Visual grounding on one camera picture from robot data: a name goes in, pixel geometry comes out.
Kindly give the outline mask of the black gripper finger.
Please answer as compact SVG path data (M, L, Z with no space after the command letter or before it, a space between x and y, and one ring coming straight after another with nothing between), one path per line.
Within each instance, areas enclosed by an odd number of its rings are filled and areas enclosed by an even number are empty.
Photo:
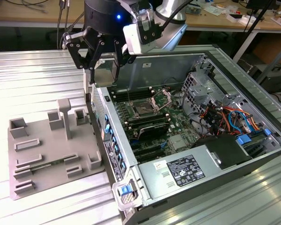
M112 66L112 75L114 78L114 82L118 80L120 68L123 67L124 65L132 64L134 62L134 56L130 55L128 50L124 50L124 53L122 52L122 43L114 39L114 62Z
M63 35L64 44L78 69L90 71L90 83L95 83L95 65L104 51L105 39L95 30L84 30L79 33L67 32ZM81 56L81 43L85 42L88 51Z

